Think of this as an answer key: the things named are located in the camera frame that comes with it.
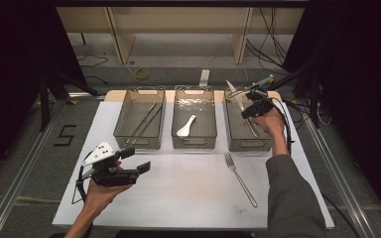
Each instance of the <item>fork handle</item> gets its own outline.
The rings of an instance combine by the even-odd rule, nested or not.
[[[240,181],[240,184],[242,184],[244,191],[246,192],[247,197],[249,198],[250,202],[252,202],[252,205],[254,207],[258,206],[258,203],[256,202],[255,198],[253,198],[252,193],[250,193],[249,189],[247,188],[246,184],[243,182],[242,178],[237,172],[234,172],[234,174],[237,176],[237,178]]]

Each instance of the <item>gray carpet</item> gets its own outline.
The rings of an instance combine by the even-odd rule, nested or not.
[[[86,76],[98,76],[109,82],[103,84],[96,78],[89,77],[87,79],[91,87],[101,92],[123,89],[138,84],[133,80],[130,72],[123,67],[84,68],[83,71]],[[201,68],[151,68],[151,76],[144,81],[163,84],[171,88],[176,84],[196,85],[199,82],[200,72]],[[256,82],[265,78],[270,72],[262,69],[247,69],[247,73],[250,82]],[[245,82],[243,69],[214,68],[211,70],[208,84],[213,85],[214,88],[222,89],[226,86],[225,80],[230,80],[236,85]],[[283,98],[293,97],[293,85],[294,83],[290,83],[280,89]],[[72,86],[67,88],[69,91],[78,91]],[[49,237],[54,233],[64,232],[63,229],[52,225],[52,219],[58,209],[58,202],[64,194],[98,104],[99,101],[97,100],[79,100],[74,105],[63,107],[55,122],[54,130],[51,132],[47,144],[21,191],[20,195],[23,197],[17,201],[12,209],[0,237]],[[300,114],[296,110],[291,109],[291,114],[295,121],[300,118]],[[0,197],[5,194],[32,148],[38,136],[40,122],[40,108],[35,106],[31,115],[26,118],[23,129],[17,136],[18,139],[10,148],[8,158],[0,162]],[[74,137],[70,146],[55,147],[54,144],[67,142],[67,138],[59,138],[63,125],[76,125],[75,128],[65,130],[66,134],[74,135]],[[320,130],[331,147],[348,183],[364,207],[377,236],[381,237],[381,203],[378,197],[361,170],[354,165],[335,125],[321,126]],[[319,189],[335,202],[350,219],[318,148],[304,123],[300,126],[298,134],[317,179]],[[329,203],[327,204],[330,214],[335,220],[335,228],[328,232],[328,237],[354,237],[346,222]],[[115,234],[115,230],[96,229],[92,237],[114,237]]]

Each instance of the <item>knife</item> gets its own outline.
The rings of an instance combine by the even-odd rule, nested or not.
[[[238,93],[235,93],[236,92],[236,88],[233,86],[233,84],[231,84],[231,82],[229,82],[228,80],[225,80],[225,81],[227,82],[228,87],[230,87],[231,93],[234,94],[234,98],[236,99],[237,104],[240,107],[240,110],[244,111],[244,106],[243,106],[243,102],[242,102],[242,96],[240,96],[240,94],[238,94]],[[253,124],[250,122],[249,118],[246,118],[245,120],[246,120],[247,126],[249,127],[249,129],[252,132],[253,136],[254,137],[259,137],[258,131],[253,127]]]

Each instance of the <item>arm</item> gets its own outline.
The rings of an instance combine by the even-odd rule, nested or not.
[[[272,109],[252,122],[261,126],[273,143],[273,157],[266,164],[270,237],[326,237],[317,197],[289,156],[280,114]]]
[[[92,221],[120,192],[132,185],[121,185],[113,187],[100,186],[91,178],[84,207],[75,222],[65,235],[65,238],[83,237]]]

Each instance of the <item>gray plastic tray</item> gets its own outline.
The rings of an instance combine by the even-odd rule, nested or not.
[[[163,88],[131,87],[126,91],[114,137],[120,148],[161,148],[166,96]]]
[[[178,137],[192,115],[196,118],[187,137]],[[172,125],[175,149],[213,149],[217,136],[215,121],[214,92],[209,86],[176,86]]]
[[[259,132],[258,138],[254,137],[246,121],[241,115],[241,110],[234,97],[230,97],[230,89],[224,91],[223,109],[225,128],[227,131],[228,150],[230,152],[245,151],[269,151],[271,149],[271,138],[257,125],[255,129]],[[252,102],[241,93],[244,107]]]

